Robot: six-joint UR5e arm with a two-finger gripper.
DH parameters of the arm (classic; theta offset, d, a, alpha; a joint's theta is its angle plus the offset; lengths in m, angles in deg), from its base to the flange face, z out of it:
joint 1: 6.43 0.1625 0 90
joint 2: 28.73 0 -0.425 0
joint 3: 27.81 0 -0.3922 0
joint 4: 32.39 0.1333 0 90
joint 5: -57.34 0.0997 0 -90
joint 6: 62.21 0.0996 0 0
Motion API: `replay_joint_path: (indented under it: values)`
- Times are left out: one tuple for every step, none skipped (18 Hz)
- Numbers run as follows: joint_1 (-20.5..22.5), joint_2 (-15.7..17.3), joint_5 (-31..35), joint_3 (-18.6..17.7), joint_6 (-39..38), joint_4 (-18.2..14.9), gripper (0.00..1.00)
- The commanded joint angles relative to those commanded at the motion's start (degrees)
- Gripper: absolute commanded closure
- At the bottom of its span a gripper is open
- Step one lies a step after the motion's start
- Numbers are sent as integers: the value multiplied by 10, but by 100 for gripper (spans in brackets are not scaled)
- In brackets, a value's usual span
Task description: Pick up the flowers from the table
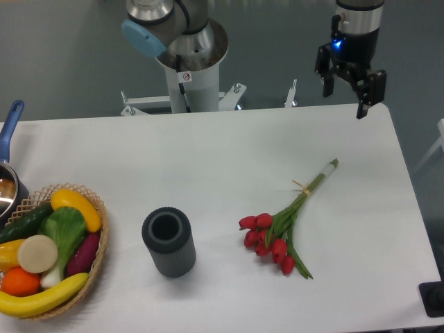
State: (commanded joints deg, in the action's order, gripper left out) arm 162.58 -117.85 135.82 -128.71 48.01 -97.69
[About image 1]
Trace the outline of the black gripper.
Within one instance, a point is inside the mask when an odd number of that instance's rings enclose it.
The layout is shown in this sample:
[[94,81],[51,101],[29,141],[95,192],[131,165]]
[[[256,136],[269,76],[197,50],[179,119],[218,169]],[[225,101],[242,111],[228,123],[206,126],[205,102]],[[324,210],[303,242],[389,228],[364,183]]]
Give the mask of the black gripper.
[[318,48],[315,72],[323,83],[323,97],[334,91],[334,74],[357,90],[357,118],[385,99],[386,72],[368,74],[379,34],[376,12],[338,12],[332,17],[332,41]]

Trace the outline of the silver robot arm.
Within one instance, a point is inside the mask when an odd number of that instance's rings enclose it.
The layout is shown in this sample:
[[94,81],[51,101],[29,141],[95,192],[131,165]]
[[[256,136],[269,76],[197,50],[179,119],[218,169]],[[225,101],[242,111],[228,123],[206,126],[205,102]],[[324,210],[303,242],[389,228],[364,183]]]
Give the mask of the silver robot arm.
[[[379,35],[383,1],[337,1],[330,42],[318,48],[314,71],[323,96],[334,79],[347,82],[357,95],[357,118],[381,103],[386,72],[371,68]],[[246,86],[219,90],[219,65],[228,52],[228,36],[209,18],[206,1],[127,1],[121,25],[126,40],[164,68],[174,113],[236,110]]]

